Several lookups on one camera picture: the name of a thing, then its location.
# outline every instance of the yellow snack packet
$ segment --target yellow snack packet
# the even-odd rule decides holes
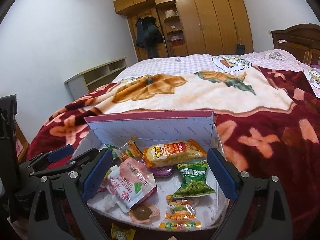
[[[143,153],[147,168],[184,163],[205,156],[206,152],[194,140],[152,145]]]
[[[111,237],[116,240],[133,240],[136,230],[134,229],[122,229],[114,224],[111,228]]]

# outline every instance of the green pea snack bag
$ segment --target green pea snack bag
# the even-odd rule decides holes
[[[177,168],[183,176],[181,187],[170,198],[200,197],[215,193],[205,181],[205,173],[208,169],[207,161],[178,164]]]

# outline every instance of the snack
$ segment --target snack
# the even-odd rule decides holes
[[[156,192],[156,181],[153,174],[143,163],[128,158],[107,176],[105,210],[116,204],[124,213],[130,211],[134,204],[141,203],[153,192]]]
[[[215,193],[205,181],[205,173],[208,167],[207,161],[178,164],[177,168],[183,176],[183,182],[175,193],[167,195],[167,199],[199,197]]]
[[[134,210],[130,210],[129,216],[133,222],[148,223],[151,217],[158,216],[160,211],[154,205],[143,203],[136,206]]]
[[[116,240],[133,240],[136,230],[134,229],[122,229],[112,224],[111,237]]]
[[[144,155],[142,156],[140,162],[145,163]],[[168,177],[173,173],[173,166],[171,165],[157,168],[148,168],[148,171],[151,171],[155,177]]]
[[[136,146],[134,137],[131,137],[131,140],[121,148],[113,148],[112,152],[116,153],[122,162],[128,158],[135,158],[136,160],[142,158],[142,153]]]
[[[112,150],[112,149],[116,148],[115,146],[113,146],[111,144],[101,144],[99,147],[99,151],[101,151],[104,148],[107,148],[112,151],[112,161],[114,161],[116,158],[118,158],[118,155]]]
[[[201,222],[196,220],[194,199],[171,199],[161,229],[196,229]]]
[[[163,167],[206,156],[193,140],[152,145],[143,153],[147,168]]]

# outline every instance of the cardboard box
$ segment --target cardboard box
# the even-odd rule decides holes
[[[109,114],[85,117],[90,133],[85,137],[73,154],[73,157],[95,147],[101,143],[121,147],[132,136],[135,136],[136,144],[140,150],[153,144],[173,142],[177,140],[195,140],[204,150],[217,147],[223,153],[216,127],[213,124],[212,110],[193,111],[157,111],[129,114]],[[197,205],[196,215],[204,228],[219,226],[228,206],[228,199],[224,196],[212,171],[208,169],[207,184],[212,187],[216,194],[210,194],[201,198]],[[172,194],[181,185],[181,175],[174,170],[168,178],[156,178],[158,192],[146,201],[154,204],[160,210],[161,217],[151,224],[134,224],[144,228],[157,228],[165,217],[167,208],[166,194]],[[99,192],[88,201],[88,205],[102,215],[125,223],[132,223],[127,214],[114,207],[104,210],[104,197],[108,192]]]

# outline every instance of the fleece blanket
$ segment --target fleece blanket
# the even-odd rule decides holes
[[[303,72],[254,66],[233,74],[202,70],[131,81],[102,86],[57,111],[31,143],[28,158],[66,144],[76,148],[89,133],[86,116],[214,109],[227,159],[255,177],[277,175],[294,235],[305,233],[319,210],[320,102]]]

